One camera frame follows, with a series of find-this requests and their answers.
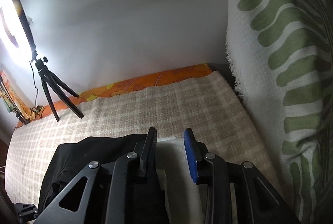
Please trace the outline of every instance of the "white wall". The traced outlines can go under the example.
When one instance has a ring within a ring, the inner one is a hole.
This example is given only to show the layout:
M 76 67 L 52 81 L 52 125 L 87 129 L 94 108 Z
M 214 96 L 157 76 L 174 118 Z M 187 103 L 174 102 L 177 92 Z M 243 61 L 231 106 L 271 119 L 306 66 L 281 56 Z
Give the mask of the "white wall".
M 46 55 L 49 69 L 78 93 L 158 71 L 226 63 L 227 0 L 21 2 L 40 57 Z M 0 52 L 3 67 L 33 103 L 29 64 L 15 65 L 3 46 Z M 41 89 L 39 76 L 37 84 Z M 43 92 L 37 104 L 47 104 Z M 8 120 L 3 112 L 0 117 Z

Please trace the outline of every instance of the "checkered fabric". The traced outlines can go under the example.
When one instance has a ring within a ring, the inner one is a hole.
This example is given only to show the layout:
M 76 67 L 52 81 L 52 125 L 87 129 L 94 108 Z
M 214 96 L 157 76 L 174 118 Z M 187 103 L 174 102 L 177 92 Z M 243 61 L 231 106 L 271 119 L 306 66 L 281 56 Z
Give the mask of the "checkered fabric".
M 122 137 L 157 129 L 158 138 L 182 137 L 192 128 L 210 152 L 240 164 L 249 160 L 280 189 L 265 148 L 224 78 L 213 72 L 166 86 L 81 103 L 81 120 L 69 109 L 16 129 L 6 162 L 6 191 L 13 203 L 38 204 L 46 169 L 61 143 Z

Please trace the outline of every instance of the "metal screw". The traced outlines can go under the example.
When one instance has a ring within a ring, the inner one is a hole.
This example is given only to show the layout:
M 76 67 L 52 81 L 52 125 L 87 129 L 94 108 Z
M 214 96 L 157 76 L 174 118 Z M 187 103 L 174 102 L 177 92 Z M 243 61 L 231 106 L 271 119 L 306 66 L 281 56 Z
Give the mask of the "metal screw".
M 214 159 L 214 158 L 215 158 L 215 154 L 213 154 L 213 153 L 206 153 L 206 154 L 205 154 L 205 157 L 206 157 L 207 159 Z
M 137 156 L 138 156 L 138 154 L 135 153 L 135 152 L 130 152 L 130 153 L 127 154 L 127 158 L 129 158 L 129 159 L 134 159 Z
M 88 164 L 88 167 L 91 168 L 91 169 L 95 169 L 98 167 L 98 162 L 97 161 L 91 161 L 89 164 Z
M 246 169 L 251 169 L 253 167 L 253 164 L 249 161 L 245 161 L 243 163 L 243 166 L 246 168 Z

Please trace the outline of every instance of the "tripod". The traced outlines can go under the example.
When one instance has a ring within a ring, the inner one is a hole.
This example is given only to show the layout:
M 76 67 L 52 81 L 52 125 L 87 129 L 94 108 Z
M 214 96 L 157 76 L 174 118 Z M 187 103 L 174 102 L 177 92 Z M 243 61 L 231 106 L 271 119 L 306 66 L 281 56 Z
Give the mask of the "tripod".
M 62 82 L 54 73 L 52 73 L 47 66 L 44 64 L 48 62 L 47 58 L 43 58 L 44 61 L 41 59 L 36 60 L 36 68 L 38 70 L 38 74 L 42 79 L 42 86 L 43 90 L 45 92 L 47 101 L 49 102 L 50 108 L 53 112 L 54 117 L 56 118 L 57 121 L 59 121 L 59 116 L 56 112 L 56 109 L 54 107 L 54 104 L 52 102 L 52 98 L 49 92 L 49 89 L 47 87 L 47 84 L 50 86 L 50 88 L 58 95 L 58 97 L 63 101 L 66 106 L 70 110 L 72 110 L 76 116 L 78 116 L 80 119 L 84 117 L 83 113 L 69 100 L 69 98 L 66 96 L 66 94 L 60 89 L 62 87 L 65 91 L 69 92 L 72 94 L 74 97 L 79 97 L 75 91 L 73 91 L 70 87 L 68 87 L 64 82 Z

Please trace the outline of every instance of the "bed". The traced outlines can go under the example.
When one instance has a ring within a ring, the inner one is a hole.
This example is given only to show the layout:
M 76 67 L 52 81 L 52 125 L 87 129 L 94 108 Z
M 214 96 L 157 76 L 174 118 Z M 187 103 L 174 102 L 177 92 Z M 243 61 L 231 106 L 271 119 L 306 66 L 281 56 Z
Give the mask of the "bed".
M 201 77 L 194 77 L 196 71 Z M 237 164 L 253 162 L 282 193 L 256 129 L 222 75 L 207 65 L 164 74 L 182 77 L 171 79 L 171 84 L 153 83 L 139 91 L 83 101 L 78 106 L 84 113 L 82 120 L 69 109 L 62 109 L 58 111 L 58 123 L 52 114 L 44 113 L 42 119 L 17 128 L 8 150 L 5 177 L 12 202 L 38 205 L 44 174 L 59 144 L 89 136 L 146 133 L 149 127 L 157 129 L 158 138 L 181 138 L 184 129 L 192 128 L 196 139 L 210 152 Z M 91 92 L 83 95 L 96 96 Z

